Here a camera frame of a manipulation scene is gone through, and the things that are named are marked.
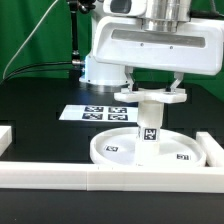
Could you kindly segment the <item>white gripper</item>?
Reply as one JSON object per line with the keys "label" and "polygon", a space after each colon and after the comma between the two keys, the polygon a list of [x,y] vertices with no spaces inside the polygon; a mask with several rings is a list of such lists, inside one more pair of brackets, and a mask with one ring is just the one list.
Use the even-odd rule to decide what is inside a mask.
{"label": "white gripper", "polygon": [[93,55],[102,63],[125,65],[130,92],[138,90],[133,67],[173,71],[166,87],[175,92],[183,73],[215,75],[224,56],[224,21],[193,19],[175,33],[145,31],[137,18],[103,18],[95,32]]}

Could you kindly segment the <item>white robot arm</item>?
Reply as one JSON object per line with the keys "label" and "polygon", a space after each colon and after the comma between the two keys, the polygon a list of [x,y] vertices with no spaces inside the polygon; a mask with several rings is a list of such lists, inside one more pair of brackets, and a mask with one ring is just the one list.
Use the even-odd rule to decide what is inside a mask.
{"label": "white robot arm", "polygon": [[135,68],[170,71],[176,89],[186,73],[222,68],[224,20],[190,9],[192,0],[96,0],[92,41],[80,81],[103,91],[132,86]]}

